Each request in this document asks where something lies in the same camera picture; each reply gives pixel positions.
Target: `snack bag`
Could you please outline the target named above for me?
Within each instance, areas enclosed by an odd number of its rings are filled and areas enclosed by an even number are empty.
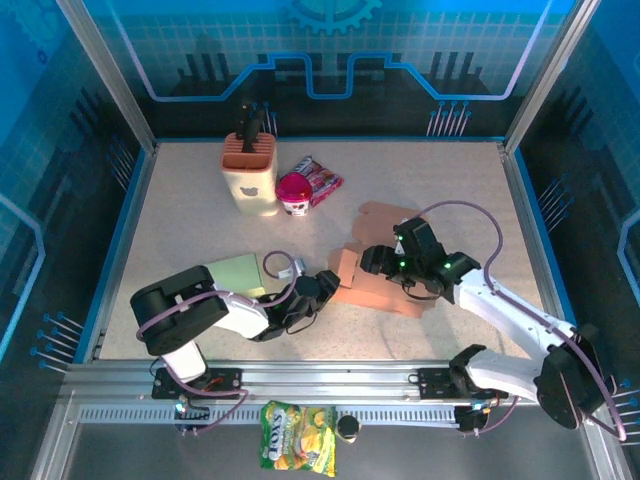
[[[301,173],[309,180],[313,188],[313,194],[310,200],[312,207],[318,205],[322,200],[327,198],[331,192],[344,183],[344,179],[341,176],[324,168],[316,162],[311,155],[304,157],[292,172]]]
[[[260,414],[260,465],[336,476],[336,410],[271,401]]]

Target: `pink cup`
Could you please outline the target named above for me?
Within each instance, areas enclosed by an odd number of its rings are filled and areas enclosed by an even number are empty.
[[[303,217],[309,211],[313,188],[309,180],[300,173],[288,173],[276,187],[276,196],[284,205],[287,214]]]

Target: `small can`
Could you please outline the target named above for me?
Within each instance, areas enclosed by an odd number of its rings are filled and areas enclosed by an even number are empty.
[[[276,196],[282,202],[284,210],[293,217],[303,217],[309,211],[309,201],[313,188],[304,175],[288,173],[276,187]]]
[[[360,433],[360,422],[353,415],[343,415],[336,425],[336,434],[338,438],[347,443],[356,441],[356,437]]]

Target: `flattened cardboard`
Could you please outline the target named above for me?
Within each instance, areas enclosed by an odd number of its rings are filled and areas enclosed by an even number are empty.
[[[373,275],[360,268],[360,258],[365,249],[373,245],[395,246],[393,226],[418,212],[379,202],[367,202],[358,210],[352,236],[343,248],[331,252],[329,268],[340,277],[340,287],[333,299],[344,303],[421,318],[425,307],[432,301],[409,298],[402,287],[385,280],[384,275]],[[417,296],[427,296],[424,286],[411,289]]]

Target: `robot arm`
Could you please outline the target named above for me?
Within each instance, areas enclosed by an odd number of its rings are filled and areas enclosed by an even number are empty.
[[[201,383],[206,380],[207,365],[194,339],[208,328],[223,328],[264,342],[324,308],[340,279],[329,270],[309,277],[294,264],[298,275],[289,293],[286,287],[275,298],[264,295],[254,302],[224,291],[202,265],[149,285],[130,302],[141,327],[139,339],[150,355],[162,357],[180,381],[192,386]],[[185,303],[189,305],[167,314]]]
[[[567,428],[580,426],[604,399],[584,364],[551,328],[573,340],[596,366],[607,389],[615,389],[606,348],[595,327],[576,329],[501,286],[464,253],[447,254],[422,218],[411,218],[395,226],[394,232],[395,249],[368,248],[360,263],[363,270],[386,275],[405,292],[422,283],[430,293],[491,323],[529,356],[502,355],[482,345],[465,349],[450,363],[451,377],[462,390],[508,392],[540,403]],[[551,327],[543,326],[536,316]]]

